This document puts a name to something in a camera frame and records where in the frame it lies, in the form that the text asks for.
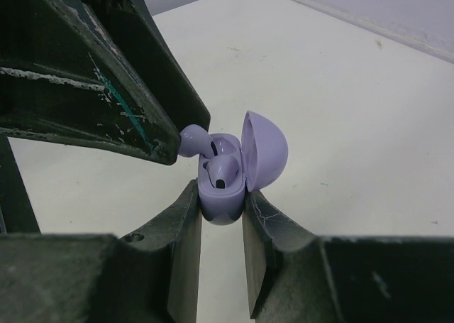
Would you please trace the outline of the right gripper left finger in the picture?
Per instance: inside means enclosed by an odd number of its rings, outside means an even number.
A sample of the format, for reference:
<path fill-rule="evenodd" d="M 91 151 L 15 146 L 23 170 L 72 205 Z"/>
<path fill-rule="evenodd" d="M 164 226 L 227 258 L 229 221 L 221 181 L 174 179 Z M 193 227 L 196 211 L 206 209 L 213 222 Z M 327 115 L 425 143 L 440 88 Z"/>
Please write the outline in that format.
<path fill-rule="evenodd" d="M 1 236 L 2 322 L 195 322 L 195 180 L 156 217 L 110 234 Z"/>

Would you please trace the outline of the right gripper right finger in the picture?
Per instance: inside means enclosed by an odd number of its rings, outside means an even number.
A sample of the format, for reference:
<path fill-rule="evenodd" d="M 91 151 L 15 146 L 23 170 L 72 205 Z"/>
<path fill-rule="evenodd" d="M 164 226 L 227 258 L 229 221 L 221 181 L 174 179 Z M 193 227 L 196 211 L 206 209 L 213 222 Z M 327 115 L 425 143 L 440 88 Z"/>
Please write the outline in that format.
<path fill-rule="evenodd" d="M 242 215 L 256 322 L 452 322 L 453 239 L 319 236 L 260 192 Z"/>

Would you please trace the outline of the purple earbud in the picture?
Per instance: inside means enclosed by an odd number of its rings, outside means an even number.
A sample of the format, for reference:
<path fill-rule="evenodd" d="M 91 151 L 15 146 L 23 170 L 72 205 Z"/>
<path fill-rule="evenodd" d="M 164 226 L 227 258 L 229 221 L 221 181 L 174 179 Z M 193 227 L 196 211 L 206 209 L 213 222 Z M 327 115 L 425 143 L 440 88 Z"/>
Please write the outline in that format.
<path fill-rule="evenodd" d="M 211 159 L 218 155 L 212 136 L 202 127 L 190 124 L 180 132 L 179 155 L 190 158 L 203 155 Z"/>
<path fill-rule="evenodd" d="M 217 155 L 204 165 L 212 186 L 226 189 L 239 171 L 238 161 L 232 155 Z"/>

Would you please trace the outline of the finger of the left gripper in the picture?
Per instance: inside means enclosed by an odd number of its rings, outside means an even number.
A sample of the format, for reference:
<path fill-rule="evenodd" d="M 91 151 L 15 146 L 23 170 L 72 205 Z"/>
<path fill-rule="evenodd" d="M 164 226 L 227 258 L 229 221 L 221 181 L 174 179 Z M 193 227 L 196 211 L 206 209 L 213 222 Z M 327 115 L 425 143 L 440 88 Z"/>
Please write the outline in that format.
<path fill-rule="evenodd" d="M 81 0 L 138 73 L 179 131 L 208 129 L 211 116 L 179 66 L 145 0 Z"/>
<path fill-rule="evenodd" d="M 81 0 L 1 0 L 1 133 L 171 165 L 175 125 Z"/>

